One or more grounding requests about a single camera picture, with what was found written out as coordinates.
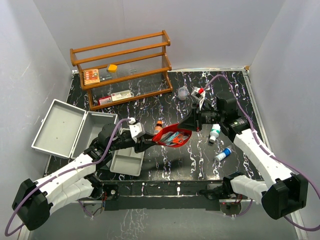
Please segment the red first aid pouch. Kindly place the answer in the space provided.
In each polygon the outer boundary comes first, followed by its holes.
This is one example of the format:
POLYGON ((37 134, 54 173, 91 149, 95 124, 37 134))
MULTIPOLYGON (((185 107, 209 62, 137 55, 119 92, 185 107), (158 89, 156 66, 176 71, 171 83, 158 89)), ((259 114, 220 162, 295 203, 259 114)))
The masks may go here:
POLYGON ((164 127, 152 138, 152 141, 160 146, 179 148, 186 144, 191 136, 192 131, 182 129, 179 127, 179 124, 176 123, 164 127))

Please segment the small white bottle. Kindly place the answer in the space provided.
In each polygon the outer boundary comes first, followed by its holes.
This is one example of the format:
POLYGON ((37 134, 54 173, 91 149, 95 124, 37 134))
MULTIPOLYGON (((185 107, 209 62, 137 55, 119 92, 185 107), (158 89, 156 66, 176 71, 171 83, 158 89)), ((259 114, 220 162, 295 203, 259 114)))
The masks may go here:
POLYGON ((221 132, 221 126, 217 123, 213 124, 211 131, 209 133, 209 142, 213 144, 219 137, 220 132, 221 132))

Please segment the orange small scissors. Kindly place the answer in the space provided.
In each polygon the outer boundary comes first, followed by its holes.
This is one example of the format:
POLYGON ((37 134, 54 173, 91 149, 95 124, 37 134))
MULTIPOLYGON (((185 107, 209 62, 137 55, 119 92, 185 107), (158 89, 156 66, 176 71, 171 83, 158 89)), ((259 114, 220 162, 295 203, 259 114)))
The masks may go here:
POLYGON ((182 144, 183 142, 184 142, 184 135, 183 134, 178 134, 172 140, 172 143, 176 144, 176 145, 182 144))

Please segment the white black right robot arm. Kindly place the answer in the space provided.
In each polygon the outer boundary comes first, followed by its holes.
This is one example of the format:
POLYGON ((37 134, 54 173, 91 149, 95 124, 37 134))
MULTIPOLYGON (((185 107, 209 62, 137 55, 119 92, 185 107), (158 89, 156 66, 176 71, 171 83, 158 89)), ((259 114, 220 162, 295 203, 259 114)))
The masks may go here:
POLYGON ((191 95, 196 99, 188 115, 178 128, 199 132, 203 124, 219 124, 222 133, 249 158, 262 175, 262 181, 235 172, 223 178, 222 186, 207 190, 206 195, 225 195, 233 199, 246 196, 261 204, 265 212, 278 220, 306 206, 309 182, 301 174, 274 159, 266 145, 251 129, 249 120, 239 114, 237 99, 230 92, 216 96, 216 107, 205 107, 205 90, 195 88, 191 95))

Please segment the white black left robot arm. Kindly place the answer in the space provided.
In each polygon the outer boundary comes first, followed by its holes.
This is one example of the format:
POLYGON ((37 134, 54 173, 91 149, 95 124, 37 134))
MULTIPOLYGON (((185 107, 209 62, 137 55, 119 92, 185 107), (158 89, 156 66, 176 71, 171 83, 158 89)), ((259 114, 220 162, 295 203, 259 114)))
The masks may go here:
POLYGON ((14 198, 12 217, 18 216, 29 231, 42 226, 56 210, 81 198, 103 195, 94 173, 112 160, 112 152, 133 148, 140 153, 154 146, 153 134, 133 118, 106 124, 87 149, 51 175, 23 181, 14 198))

